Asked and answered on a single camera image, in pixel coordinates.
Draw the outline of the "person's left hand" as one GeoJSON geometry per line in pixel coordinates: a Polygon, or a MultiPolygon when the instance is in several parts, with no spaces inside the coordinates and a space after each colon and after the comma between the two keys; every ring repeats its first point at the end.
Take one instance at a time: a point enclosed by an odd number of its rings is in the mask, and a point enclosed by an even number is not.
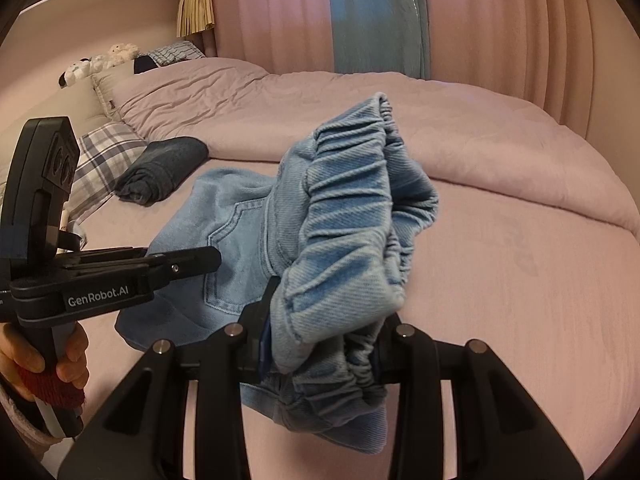
{"type": "MultiPolygon", "coordinates": [[[[86,350],[89,341],[84,328],[76,323],[74,330],[66,340],[65,354],[58,360],[56,374],[62,382],[73,384],[75,388],[85,387],[89,378],[86,350]]],[[[34,400],[26,388],[18,368],[32,373],[41,373],[46,367],[42,355],[9,324],[1,324],[1,377],[8,385],[27,401],[34,400]]]]}

